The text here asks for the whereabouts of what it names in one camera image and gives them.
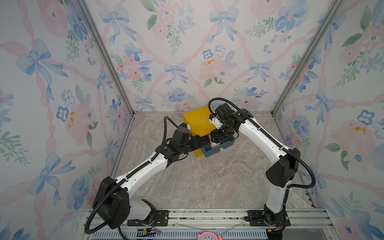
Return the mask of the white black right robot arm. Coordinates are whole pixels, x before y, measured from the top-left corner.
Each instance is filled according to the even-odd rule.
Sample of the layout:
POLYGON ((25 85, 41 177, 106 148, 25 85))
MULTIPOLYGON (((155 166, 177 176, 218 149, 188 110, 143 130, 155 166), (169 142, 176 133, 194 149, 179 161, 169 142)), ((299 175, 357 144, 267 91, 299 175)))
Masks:
POLYGON ((300 152, 291 151, 287 146, 271 136, 257 120, 245 109, 233 111, 225 108, 217 109, 210 114, 209 122, 216 127, 211 132, 211 138, 217 143, 234 133, 248 137, 260 148, 273 164, 267 171, 266 177, 270 183, 269 196, 264 205, 262 220, 268 226, 281 227, 286 220, 286 204, 289 186, 298 170, 299 161, 296 157, 300 152))

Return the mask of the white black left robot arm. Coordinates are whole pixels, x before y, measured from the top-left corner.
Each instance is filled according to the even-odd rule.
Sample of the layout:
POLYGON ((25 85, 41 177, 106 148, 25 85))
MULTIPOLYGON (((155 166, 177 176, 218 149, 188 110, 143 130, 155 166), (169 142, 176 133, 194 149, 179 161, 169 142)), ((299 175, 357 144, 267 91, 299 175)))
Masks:
POLYGON ((103 179, 92 206, 93 211, 86 221, 85 233, 95 233, 105 226, 116 229, 125 221, 152 224, 156 208, 147 200, 131 201, 131 197, 154 175, 182 160, 181 155, 187 156, 209 142, 208 136, 198 135, 164 139, 155 152, 133 170, 115 179, 103 179))

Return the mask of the pink computer mouse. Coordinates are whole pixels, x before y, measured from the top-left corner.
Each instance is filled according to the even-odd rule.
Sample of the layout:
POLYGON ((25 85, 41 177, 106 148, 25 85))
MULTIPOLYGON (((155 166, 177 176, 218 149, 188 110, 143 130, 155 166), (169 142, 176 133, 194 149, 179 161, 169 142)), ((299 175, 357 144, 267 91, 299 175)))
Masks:
POLYGON ((210 147, 212 148, 212 149, 214 149, 214 148, 216 148, 216 147, 218 147, 218 146, 220 146, 221 145, 221 143, 214 143, 214 142, 211 142, 210 143, 210 147))

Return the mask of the yellow plastic drawer cabinet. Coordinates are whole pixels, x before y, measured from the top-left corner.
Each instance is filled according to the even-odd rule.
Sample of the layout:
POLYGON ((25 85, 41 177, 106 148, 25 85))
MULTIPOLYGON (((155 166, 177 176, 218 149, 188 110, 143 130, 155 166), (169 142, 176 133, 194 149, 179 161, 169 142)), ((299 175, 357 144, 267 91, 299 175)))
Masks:
POLYGON ((190 126, 190 131, 193 136, 198 135, 200 137, 206 137, 208 143, 204 144, 200 149, 194 151, 196 157, 210 157, 212 153, 212 139, 210 133, 216 129, 214 125, 210 123, 210 110, 208 106, 187 112, 183 114, 184 123, 190 126))

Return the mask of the teal blue drawer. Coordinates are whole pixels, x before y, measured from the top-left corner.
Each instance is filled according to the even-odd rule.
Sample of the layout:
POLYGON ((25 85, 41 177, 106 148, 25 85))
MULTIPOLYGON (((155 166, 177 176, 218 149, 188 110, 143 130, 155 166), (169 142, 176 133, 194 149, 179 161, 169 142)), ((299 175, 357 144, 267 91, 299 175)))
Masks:
MULTIPOLYGON (((211 135, 209 134, 209 139, 210 139, 210 143, 213 142, 212 141, 212 138, 211 138, 211 135)), ((210 147, 210 143, 208 145, 205 145, 201 148, 202 152, 203 152, 203 155, 208 158, 208 157, 211 157, 213 156, 214 154, 217 154, 219 152, 223 152, 226 148, 229 148, 230 146, 232 146, 235 142, 235 138, 233 136, 230 136, 228 138, 226 138, 223 142, 220 142, 221 145, 212 149, 210 147)))

